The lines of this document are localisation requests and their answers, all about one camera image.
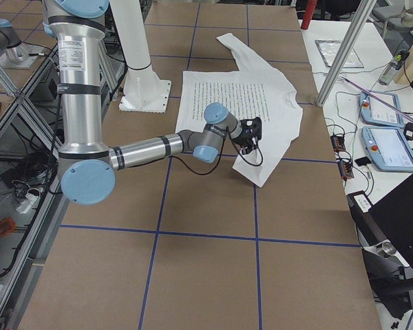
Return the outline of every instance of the chair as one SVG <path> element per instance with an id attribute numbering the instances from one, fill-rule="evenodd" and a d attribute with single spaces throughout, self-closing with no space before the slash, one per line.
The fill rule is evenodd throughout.
<path id="1" fill-rule="evenodd" d="M 383 39 L 388 30 L 394 30 L 398 32 L 410 32 L 413 27 L 405 26 L 401 22 L 401 18 L 404 16 L 405 11 L 413 6 L 413 1 L 405 0 L 398 1 L 394 5 L 387 5 L 384 7 L 375 8 L 372 11 L 373 16 L 377 19 L 378 23 L 382 23 Z"/>

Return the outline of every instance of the brown cardboard surface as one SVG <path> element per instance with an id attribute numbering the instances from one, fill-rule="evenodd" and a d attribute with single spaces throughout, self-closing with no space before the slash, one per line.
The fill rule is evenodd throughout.
<path id="1" fill-rule="evenodd" d="M 295 9 L 287 6 L 248 6 L 250 29 L 300 30 Z"/>
<path id="2" fill-rule="evenodd" d="M 266 61 L 309 63 L 300 31 L 249 30 L 249 41 L 249 47 Z"/>
<path id="3" fill-rule="evenodd" d="M 260 242 L 264 329 L 381 329 L 359 248 Z"/>
<path id="4" fill-rule="evenodd" d="M 165 113 L 119 111 L 120 100 L 121 95 L 110 104 L 103 122 L 106 145 L 119 146 L 174 133 L 179 99 L 170 98 Z"/>
<path id="5" fill-rule="evenodd" d="M 18 13 L 29 4 L 26 0 L 6 0 L 0 5 L 0 12 Z"/>
<path id="6" fill-rule="evenodd" d="M 202 3 L 199 10 L 198 26 L 213 28 L 243 28 L 246 23 L 246 6 Z"/>
<path id="7" fill-rule="evenodd" d="M 154 1 L 145 23 L 194 26 L 198 8 L 198 3 Z"/>
<path id="8" fill-rule="evenodd" d="M 113 193 L 93 206 L 71 203 L 63 224 L 155 230 L 168 160 L 116 172 Z"/>
<path id="9" fill-rule="evenodd" d="M 199 172 L 212 167 L 181 157 Z M 232 169 L 234 160 L 223 157 L 213 173 L 198 176 L 173 159 L 161 229 L 254 237 L 253 185 Z"/>
<path id="10" fill-rule="evenodd" d="M 234 34 L 248 45 L 248 32 L 246 30 L 198 27 L 195 29 L 192 57 L 234 59 L 231 51 L 216 39 L 216 37 L 226 33 Z"/>
<path id="11" fill-rule="evenodd" d="M 194 27 L 146 25 L 150 55 L 183 56 L 190 54 Z"/>
<path id="12" fill-rule="evenodd" d="M 255 244 L 159 236 L 144 330 L 258 329 Z"/>
<path id="13" fill-rule="evenodd" d="M 19 330 L 137 326 L 152 234 L 61 228 Z"/>
<path id="14" fill-rule="evenodd" d="M 257 206 L 260 237 L 358 243 L 336 164 L 281 161 Z"/>
<path id="15" fill-rule="evenodd" d="M 312 105 L 301 105 L 301 107 L 303 118 L 300 134 L 290 143 L 284 158 L 335 161 L 323 109 Z"/>

